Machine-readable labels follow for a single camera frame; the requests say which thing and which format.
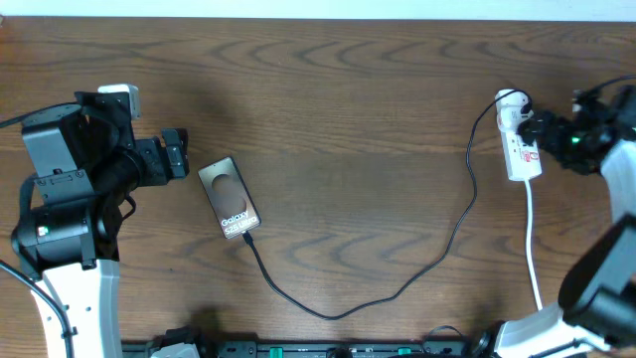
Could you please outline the Galaxy S25 Ultra smartphone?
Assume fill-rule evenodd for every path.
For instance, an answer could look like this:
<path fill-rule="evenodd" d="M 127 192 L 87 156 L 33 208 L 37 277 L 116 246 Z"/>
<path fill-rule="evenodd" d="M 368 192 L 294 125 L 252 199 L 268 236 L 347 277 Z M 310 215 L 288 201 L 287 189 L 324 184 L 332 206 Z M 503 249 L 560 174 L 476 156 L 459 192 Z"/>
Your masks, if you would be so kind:
<path fill-rule="evenodd" d="M 198 176 L 223 236 L 229 240 L 257 228 L 261 218 L 230 156 L 203 167 Z"/>

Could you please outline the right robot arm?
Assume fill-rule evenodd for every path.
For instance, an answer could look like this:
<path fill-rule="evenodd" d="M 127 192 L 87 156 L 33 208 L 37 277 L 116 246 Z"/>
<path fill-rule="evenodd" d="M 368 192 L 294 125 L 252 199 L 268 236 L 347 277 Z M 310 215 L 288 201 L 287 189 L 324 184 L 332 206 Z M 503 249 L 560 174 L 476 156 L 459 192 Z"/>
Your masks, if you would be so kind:
<path fill-rule="evenodd" d="M 602 86 L 579 91 L 572 118 L 534 113 L 520 89 L 502 89 L 494 103 L 508 174 L 529 181 L 539 154 L 562 168 L 605 181 L 611 225 L 566 274 L 557 301 L 502 323 L 482 342 L 485 357 L 573 357 L 635 344 L 635 88 L 611 101 Z"/>

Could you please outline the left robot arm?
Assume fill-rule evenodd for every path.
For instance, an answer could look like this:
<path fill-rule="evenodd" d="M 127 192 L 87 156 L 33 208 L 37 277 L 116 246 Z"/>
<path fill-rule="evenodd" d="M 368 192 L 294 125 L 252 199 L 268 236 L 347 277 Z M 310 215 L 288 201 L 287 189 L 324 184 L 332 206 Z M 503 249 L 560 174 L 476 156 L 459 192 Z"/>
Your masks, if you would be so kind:
<path fill-rule="evenodd" d="M 9 270 L 33 293 L 51 357 L 120 357 L 117 236 L 140 187 L 190 172 L 188 132 L 138 139 L 138 88 L 78 91 L 75 101 L 10 119 L 35 168 L 22 184 Z"/>

